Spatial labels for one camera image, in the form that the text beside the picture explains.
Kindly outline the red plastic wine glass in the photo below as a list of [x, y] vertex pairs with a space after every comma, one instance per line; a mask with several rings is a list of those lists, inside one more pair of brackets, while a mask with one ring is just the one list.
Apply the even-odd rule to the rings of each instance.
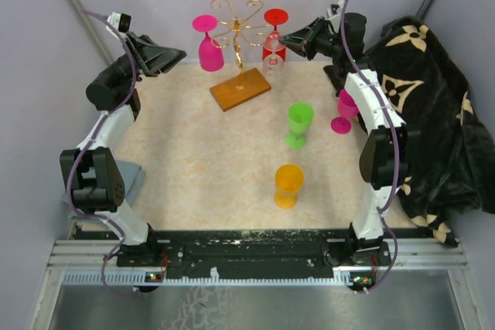
[[288, 13], [284, 9], [269, 9], [264, 14], [265, 21], [273, 27], [273, 30], [268, 34], [263, 43], [262, 59], [275, 53], [285, 62], [286, 46], [280, 41], [281, 33], [278, 27], [288, 21]]

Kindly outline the clear wine glass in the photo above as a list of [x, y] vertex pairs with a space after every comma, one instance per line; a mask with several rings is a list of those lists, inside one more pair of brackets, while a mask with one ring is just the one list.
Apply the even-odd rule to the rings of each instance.
[[280, 42], [280, 33], [272, 31], [262, 49], [262, 73], [271, 76], [280, 72], [285, 64], [285, 45]]

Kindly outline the gold wire wine glass rack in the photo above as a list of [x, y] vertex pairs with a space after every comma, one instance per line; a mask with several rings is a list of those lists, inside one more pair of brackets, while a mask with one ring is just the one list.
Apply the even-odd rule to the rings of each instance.
[[250, 40], [245, 36], [244, 31], [265, 29], [271, 25], [266, 22], [256, 26], [250, 24], [251, 19], [264, 8], [265, 4], [262, 0], [247, 1], [247, 6], [252, 7], [254, 11], [243, 19], [237, 16], [229, 0], [212, 0], [210, 3], [212, 9], [220, 9], [222, 5], [228, 7], [230, 20], [217, 21], [222, 26], [226, 26], [227, 30], [212, 36], [212, 45], [218, 49], [225, 49], [228, 46], [232, 46], [239, 74], [211, 87], [210, 92], [221, 110], [227, 112], [255, 97], [267, 93], [271, 89], [270, 83], [262, 76], [258, 68], [255, 67], [249, 70], [244, 68], [241, 57], [241, 45], [238, 42], [238, 39], [241, 38], [250, 46], [261, 46], [261, 39], [266, 37], [264, 32], [256, 32], [254, 38]]

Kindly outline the magenta plastic wine glass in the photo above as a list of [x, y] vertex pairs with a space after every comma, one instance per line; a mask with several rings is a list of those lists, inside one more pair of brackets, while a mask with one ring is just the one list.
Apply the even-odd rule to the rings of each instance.
[[203, 41], [198, 48], [200, 66], [207, 72], [216, 72], [224, 66], [224, 55], [218, 42], [210, 32], [217, 27], [217, 19], [212, 15], [199, 15], [193, 20], [193, 28], [204, 34]]

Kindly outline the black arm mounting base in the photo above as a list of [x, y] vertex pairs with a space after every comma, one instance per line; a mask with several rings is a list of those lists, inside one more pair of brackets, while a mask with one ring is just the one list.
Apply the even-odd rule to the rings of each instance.
[[161, 285], [306, 284], [335, 282], [367, 291], [377, 272], [390, 270], [397, 244], [383, 237], [377, 250], [351, 252], [347, 230], [158, 231], [139, 246], [118, 246], [114, 233], [78, 230], [77, 242], [109, 243], [103, 264], [145, 269], [133, 281], [141, 292]]

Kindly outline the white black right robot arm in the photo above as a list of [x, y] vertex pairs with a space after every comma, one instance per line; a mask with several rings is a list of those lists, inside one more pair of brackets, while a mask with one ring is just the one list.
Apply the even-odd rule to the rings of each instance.
[[386, 98], [376, 68], [364, 53], [367, 19], [358, 13], [340, 18], [340, 26], [317, 18], [281, 41], [292, 52], [312, 60], [320, 53], [331, 58], [326, 70], [339, 94], [347, 93], [357, 105], [367, 132], [360, 154], [359, 169], [366, 183], [364, 204], [350, 224], [346, 238], [346, 258], [361, 265], [381, 247], [383, 219], [399, 186], [411, 171], [419, 130], [407, 126]]

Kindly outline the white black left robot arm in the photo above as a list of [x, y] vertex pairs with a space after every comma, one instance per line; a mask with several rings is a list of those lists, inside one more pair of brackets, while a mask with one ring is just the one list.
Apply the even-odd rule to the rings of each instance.
[[133, 32], [125, 35], [125, 51], [87, 86], [87, 99], [100, 117], [76, 148], [61, 152], [60, 167], [73, 214], [108, 226], [122, 244], [135, 246], [136, 260], [150, 266], [159, 260], [161, 247], [149, 239], [150, 226], [126, 201], [125, 182], [113, 152], [141, 110], [136, 80], [167, 73], [186, 52]]

